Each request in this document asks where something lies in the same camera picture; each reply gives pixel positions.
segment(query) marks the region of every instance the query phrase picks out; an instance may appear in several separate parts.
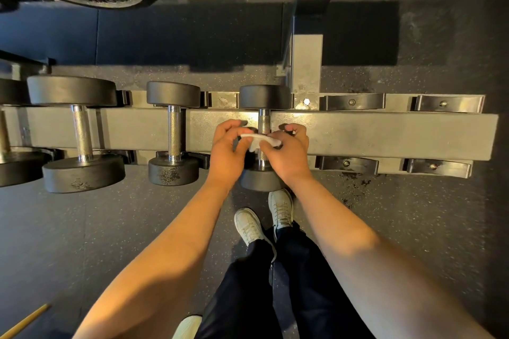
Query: leg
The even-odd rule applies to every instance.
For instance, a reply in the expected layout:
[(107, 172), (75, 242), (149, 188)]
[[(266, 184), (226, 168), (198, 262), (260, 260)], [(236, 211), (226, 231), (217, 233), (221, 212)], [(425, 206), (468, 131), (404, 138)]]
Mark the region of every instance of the leg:
[(269, 195), (269, 206), (275, 221), (277, 257), (288, 272), (300, 338), (374, 338), (318, 246), (293, 223), (291, 197), (278, 192), (273, 192), (272, 201)]
[(205, 308), (195, 339), (283, 337), (272, 307), (272, 287), (268, 281), (273, 246), (263, 235), (256, 214), (245, 209), (235, 214), (235, 224), (248, 244), (247, 256), (234, 261), (226, 271)]

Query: hand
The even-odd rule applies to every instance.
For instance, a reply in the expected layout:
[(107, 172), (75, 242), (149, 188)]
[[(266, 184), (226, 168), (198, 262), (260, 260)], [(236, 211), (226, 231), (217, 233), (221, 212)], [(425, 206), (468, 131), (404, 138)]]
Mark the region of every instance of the hand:
[(246, 151), (253, 140), (251, 137), (242, 138), (233, 151), (233, 141), (240, 134), (253, 133), (247, 127), (239, 127), (241, 123), (240, 119), (231, 119), (220, 123), (216, 128), (212, 142), (207, 182), (219, 184), (228, 191), (242, 174)]
[(274, 149), (268, 142), (260, 142), (260, 149), (269, 158), (272, 168), (277, 175), (292, 187), (296, 180), (312, 178), (308, 165), (309, 138), (306, 135), (306, 127), (296, 123), (290, 123), (284, 127), (286, 131), (295, 131), (292, 137), (284, 131), (276, 131), (269, 134), (283, 142), (283, 147)]

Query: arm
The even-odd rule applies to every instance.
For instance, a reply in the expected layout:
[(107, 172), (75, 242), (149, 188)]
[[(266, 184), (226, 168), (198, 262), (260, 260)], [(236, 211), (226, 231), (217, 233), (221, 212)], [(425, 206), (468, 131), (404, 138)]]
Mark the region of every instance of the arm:
[(244, 167), (252, 130), (239, 120), (214, 134), (207, 181), (172, 223), (106, 288), (75, 339), (150, 337), (168, 339), (185, 317), (223, 201)]
[(338, 201), (308, 167), (302, 125), (262, 142), (271, 166), (301, 201), (318, 244), (353, 306), (377, 338), (491, 338), (416, 260), (380, 237)]

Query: dumbbell rack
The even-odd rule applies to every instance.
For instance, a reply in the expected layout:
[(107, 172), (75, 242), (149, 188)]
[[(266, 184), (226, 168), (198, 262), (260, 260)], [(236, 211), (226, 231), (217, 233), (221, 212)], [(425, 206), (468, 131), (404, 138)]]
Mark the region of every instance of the dumbbell rack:
[[(285, 55), (277, 65), (280, 84), (291, 94), (289, 109), (273, 111), (270, 117), (272, 131), (291, 122), (308, 128), (312, 169), (468, 178), (473, 161), (490, 159), (498, 116), (482, 114), (483, 95), (321, 93), (321, 16), (328, 3), (321, 1), (293, 6)], [(0, 56), (13, 64), (14, 79), (51, 73), (43, 64)], [(234, 118), (258, 128), (259, 112), (239, 109), (238, 92), (200, 94), (200, 107), (183, 114), (181, 151), (195, 153), (200, 166), (207, 168), (215, 127)], [(122, 99), (117, 107), (88, 110), (92, 148), (140, 165), (157, 152), (168, 153), (168, 103), (148, 104), (145, 91), (120, 91), (118, 96)], [(68, 108), (4, 111), (12, 147), (51, 148), (77, 156)]]

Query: dumbbell handle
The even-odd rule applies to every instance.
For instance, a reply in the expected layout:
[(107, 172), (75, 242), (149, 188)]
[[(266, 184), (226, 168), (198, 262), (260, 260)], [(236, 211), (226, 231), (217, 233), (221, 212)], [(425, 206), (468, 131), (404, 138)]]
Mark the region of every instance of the dumbbell handle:
[(181, 118), (180, 106), (168, 106), (168, 159), (171, 163), (181, 161)]
[(9, 131), (7, 130), (7, 121), (5, 111), (0, 108), (0, 162), (5, 162), (5, 157), (11, 151), (9, 142)]
[[(258, 110), (258, 134), (269, 134), (270, 133), (270, 110), (259, 109)], [(270, 167), (269, 159), (265, 153), (258, 149), (258, 170), (266, 170)]]
[(74, 131), (78, 146), (78, 159), (80, 162), (89, 162), (94, 156), (92, 153), (92, 138), (90, 137), (89, 116), (86, 106), (81, 104), (71, 105), (74, 119)]

